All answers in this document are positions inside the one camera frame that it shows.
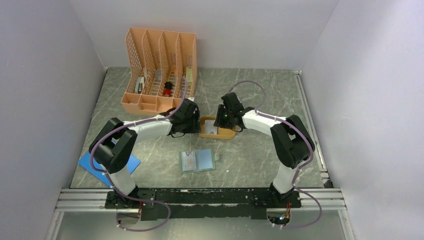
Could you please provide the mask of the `yellow oval tray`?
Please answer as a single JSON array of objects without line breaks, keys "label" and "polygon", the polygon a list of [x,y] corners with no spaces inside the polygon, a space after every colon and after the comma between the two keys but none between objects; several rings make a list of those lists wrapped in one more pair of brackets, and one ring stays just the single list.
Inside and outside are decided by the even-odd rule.
[{"label": "yellow oval tray", "polygon": [[236,132],[233,129],[217,127],[217,134],[206,134],[205,133],[205,120],[216,120],[215,116],[201,116],[200,117],[200,133],[199,135],[203,138],[212,138],[212,139],[223,139],[229,140],[232,139]]}]

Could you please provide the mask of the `white VIP credit card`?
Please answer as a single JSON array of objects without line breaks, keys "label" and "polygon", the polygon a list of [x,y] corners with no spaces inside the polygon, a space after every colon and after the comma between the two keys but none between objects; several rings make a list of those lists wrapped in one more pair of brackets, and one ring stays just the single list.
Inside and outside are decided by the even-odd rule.
[{"label": "white VIP credit card", "polygon": [[182,171],[189,172],[197,170],[197,159],[195,151],[184,151],[181,153]]}]

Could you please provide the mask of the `light blue credit card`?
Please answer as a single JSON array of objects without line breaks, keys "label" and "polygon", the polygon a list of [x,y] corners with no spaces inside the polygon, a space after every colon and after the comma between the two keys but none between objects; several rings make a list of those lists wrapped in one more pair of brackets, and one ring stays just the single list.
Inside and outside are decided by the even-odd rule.
[{"label": "light blue credit card", "polygon": [[209,170],[214,168],[215,156],[211,149],[201,149],[196,152],[197,168]]}]

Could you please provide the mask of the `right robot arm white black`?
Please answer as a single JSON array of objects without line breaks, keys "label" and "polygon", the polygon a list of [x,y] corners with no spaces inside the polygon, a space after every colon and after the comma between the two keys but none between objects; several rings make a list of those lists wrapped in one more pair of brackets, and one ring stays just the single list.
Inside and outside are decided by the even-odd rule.
[{"label": "right robot arm white black", "polygon": [[270,202],[282,207],[295,189],[301,163],[313,158],[315,145],[305,125],[297,115],[277,117],[244,107],[234,92],[221,97],[214,125],[224,129],[235,127],[255,130],[272,137],[280,161],[277,174],[270,184]]}]

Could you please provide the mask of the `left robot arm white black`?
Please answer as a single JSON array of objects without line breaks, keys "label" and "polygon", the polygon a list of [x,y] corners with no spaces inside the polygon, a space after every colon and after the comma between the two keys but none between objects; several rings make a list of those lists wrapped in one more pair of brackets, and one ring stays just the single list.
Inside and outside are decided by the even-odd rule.
[{"label": "left robot arm white black", "polygon": [[131,178],[127,164],[134,146],[151,138],[171,136],[179,138],[197,134],[200,127],[198,105],[185,98],[177,107],[170,108],[154,117],[138,121],[109,119],[89,147],[93,170],[104,174],[109,180],[118,201],[126,208],[134,207],[139,200],[139,188]]}]

